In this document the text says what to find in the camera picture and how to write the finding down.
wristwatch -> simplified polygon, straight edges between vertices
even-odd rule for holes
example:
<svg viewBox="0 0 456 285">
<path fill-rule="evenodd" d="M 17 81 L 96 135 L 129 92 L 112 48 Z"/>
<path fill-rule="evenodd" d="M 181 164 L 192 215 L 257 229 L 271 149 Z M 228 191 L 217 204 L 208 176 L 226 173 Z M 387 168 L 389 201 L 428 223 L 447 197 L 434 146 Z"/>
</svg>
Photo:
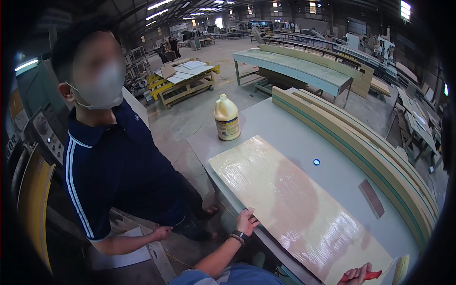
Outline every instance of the wristwatch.
<svg viewBox="0 0 456 285">
<path fill-rule="evenodd" d="M 245 242 L 249 239 L 249 236 L 244 234 L 243 232 L 240 232 L 238 230 L 233 231 L 231 234 L 237 235 L 238 237 L 242 238 Z"/>
</svg>

yellow glue bottle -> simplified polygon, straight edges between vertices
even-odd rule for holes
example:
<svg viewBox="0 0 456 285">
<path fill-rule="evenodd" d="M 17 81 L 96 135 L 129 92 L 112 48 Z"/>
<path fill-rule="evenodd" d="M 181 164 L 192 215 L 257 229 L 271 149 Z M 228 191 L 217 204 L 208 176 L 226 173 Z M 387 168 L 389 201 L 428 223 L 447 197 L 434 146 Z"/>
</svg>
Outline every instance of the yellow glue bottle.
<svg viewBox="0 0 456 285">
<path fill-rule="evenodd" d="M 215 125 L 218 137 L 222 140 L 234 140 L 241 134 L 239 128 L 238 108 L 225 94 L 215 102 Z"/>
</svg>

face mask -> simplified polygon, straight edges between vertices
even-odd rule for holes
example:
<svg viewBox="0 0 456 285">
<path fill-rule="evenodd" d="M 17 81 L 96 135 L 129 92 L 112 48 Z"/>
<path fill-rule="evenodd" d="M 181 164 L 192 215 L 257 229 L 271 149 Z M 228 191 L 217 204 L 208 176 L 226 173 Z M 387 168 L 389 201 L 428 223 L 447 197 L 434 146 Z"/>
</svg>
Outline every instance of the face mask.
<svg viewBox="0 0 456 285">
<path fill-rule="evenodd" d="M 69 83 L 68 86 L 77 91 L 77 93 L 90 105 L 77 104 L 93 110 L 108 110 L 112 107 L 119 106 L 123 99 L 122 87 L 124 84 L 125 73 L 116 62 L 113 62 L 100 72 L 95 81 L 91 84 L 79 84 L 76 89 Z"/>
</svg>

factory floor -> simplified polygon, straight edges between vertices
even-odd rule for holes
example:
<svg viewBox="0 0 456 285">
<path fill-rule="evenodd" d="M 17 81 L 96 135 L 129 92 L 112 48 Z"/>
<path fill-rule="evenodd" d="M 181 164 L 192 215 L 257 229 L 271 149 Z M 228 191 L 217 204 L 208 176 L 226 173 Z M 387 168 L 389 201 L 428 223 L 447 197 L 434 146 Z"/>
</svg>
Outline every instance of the factory floor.
<svg viewBox="0 0 456 285">
<path fill-rule="evenodd" d="M 195 133 L 206 131 L 208 126 L 214 124 L 212 113 L 219 94 L 226 94 L 237 105 L 239 111 L 269 97 L 269 95 L 260 91 L 254 93 L 253 83 L 261 78 L 259 76 L 252 75 L 241 79 L 241 86 L 238 86 L 236 82 L 232 53 L 256 46 L 256 42 L 251 43 L 249 38 L 243 38 L 216 40 L 215 44 L 203 47 L 198 51 L 192 51 L 190 48 L 180 48 L 179 51 L 182 57 L 199 58 L 202 62 L 209 62 L 210 65 L 220 65 L 220 74 L 214 75 L 216 80 L 215 89 L 190 97 L 174 105 L 171 109 L 166 109 L 160 101 L 146 106 L 149 114 L 150 130 L 156 146 L 171 161 L 175 169 L 181 172 L 200 192 L 204 199 L 204 205 L 213 204 L 216 199 L 211 183 L 200 161 L 188 145 L 187 139 Z M 149 62 L 152 71 L 161 65 L 161 59 L 158 56 L 151 57 Z M 253 70 L 253 66 L 239 63 L 239 73 L 241 75 Z M 346 92 L 337 98 L 337 106 L 342 107 L 344 105 Z M 374 95 L 369 95 L 368 99 L 364 99 L 354 93 L 350 93 L 345 110 L 385 137 L 391 125 L 392 116 L 390 116 L 390 113 L 396 96 L 397 90 L 391 94 L 390 98 L 382 97 L 380 99 Z M 332 97 L 329 94 L 323 94 L 323 97 L 332 102 Z M 394 147 L 402 146 L 398 125 L 393 125 L 388 141 Z M 430 189 L 435 190 L 437 202 L 442 207 L 448 176 L 443 171 L 442 165 L 435 173 L 429 176 L 427 172 L 428 166 L 429 157 L 425 157 L 417 163 L 416 168 Z M 213 231 L 220 228 L 220 214 L 210 221 L 208 228 Z M 214 243 L 196 243 L 176 234 L 172 234 L 162 244 L 169 255 L 188 265 L 195 265 L 219 245 Z M 169 258 L 169 260 L 178 275 L 189 268 L 189 266 L 173 258 Z"/>
</svg>

man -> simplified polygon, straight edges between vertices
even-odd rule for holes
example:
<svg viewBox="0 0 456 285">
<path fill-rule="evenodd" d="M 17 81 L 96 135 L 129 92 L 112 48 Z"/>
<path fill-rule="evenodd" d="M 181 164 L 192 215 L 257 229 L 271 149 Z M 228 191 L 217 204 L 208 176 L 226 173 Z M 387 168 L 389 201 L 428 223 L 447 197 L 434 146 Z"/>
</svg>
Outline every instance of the man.
<svg viewBox="0 0 456 285">
<path fill-rule="evenodd" d="M 51 54 L 58 89 L 72 103 L 64 152 L 64 190 L 87 238 L 108 255 L 127 254 L 169 231 L 196 240 L 216 234 L 199 220 L 202 199 L 154 144 L 149 129 L 123 100 L 125 61 L 115 22 L 93 16 L 62 33 Z M 109 210 L 118 208 L 161 225 L 141 237 L 110 237 Z"/>
<path fill-rule="evenodd" d="M 193 269 L 184 271 L 173 279 L 169 285 L 283 285 L 272 273 L 247 264 L 226 267 L 236 252 L 252 235 L 253 229 L 259 225 L 253 211 L 243 210 L 238 218 L 237 230 L 213 253 L 197 263 Z M 337 285 L 360 285 L 364 282 L 367 272 L 372 271 L 370 263 L 361 268 L 350 269 L 345 273 L 349 281 Z"/>
<path fill-rule="evenodd" d="M 171 46 L 171 50 L 176 53 L 176 58 L 180 58 L 181 54 L 179 53 L 179 48 L 177 47 L 177 41 L 172 37 L 169 37 L 168 40 Z"/>
<path fill-rule="evenodd" d="M 165 56 L 165 44 L 163 43 L 159 48 L 155 50 L 161 58 L 161 63 L 167 63 L 168 59 Z"/>
</svg>

